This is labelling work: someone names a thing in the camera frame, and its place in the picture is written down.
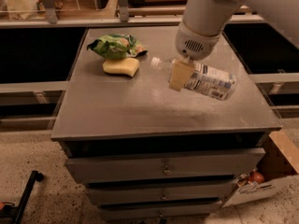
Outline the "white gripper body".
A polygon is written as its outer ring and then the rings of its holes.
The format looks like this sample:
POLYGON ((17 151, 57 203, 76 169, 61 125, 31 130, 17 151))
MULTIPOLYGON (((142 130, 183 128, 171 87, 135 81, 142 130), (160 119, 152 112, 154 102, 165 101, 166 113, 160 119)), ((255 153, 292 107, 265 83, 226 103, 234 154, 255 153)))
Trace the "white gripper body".
POLYGON ((182 21, 178 26, 176 35, 176 48, 180 55, 193 60, 203 60, 213 51, 222 32, 222 26, 200 23, 187 23, 182 21))

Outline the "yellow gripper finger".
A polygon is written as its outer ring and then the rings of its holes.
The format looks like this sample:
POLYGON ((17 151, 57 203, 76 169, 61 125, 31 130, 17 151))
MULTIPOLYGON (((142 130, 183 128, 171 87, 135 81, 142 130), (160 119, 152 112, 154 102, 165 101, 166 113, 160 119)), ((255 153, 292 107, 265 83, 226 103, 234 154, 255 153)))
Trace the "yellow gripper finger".
POLYGON ((180 91, 188 82, 195 70, 195 64, 190 57, 175 59, 172 66, 169 87, 180 91))

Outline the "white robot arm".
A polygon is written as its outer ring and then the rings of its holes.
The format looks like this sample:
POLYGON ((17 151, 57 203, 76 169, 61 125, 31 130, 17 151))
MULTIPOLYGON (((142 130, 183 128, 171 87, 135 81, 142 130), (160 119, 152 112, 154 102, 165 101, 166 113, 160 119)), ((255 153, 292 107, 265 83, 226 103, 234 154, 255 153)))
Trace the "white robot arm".
POLYGON ((196 61, 209 56, 233 14, 247 6, 299 48, 299 0, 188 0, 176 35, 170 88, 179 91, 192 76, 196 61))

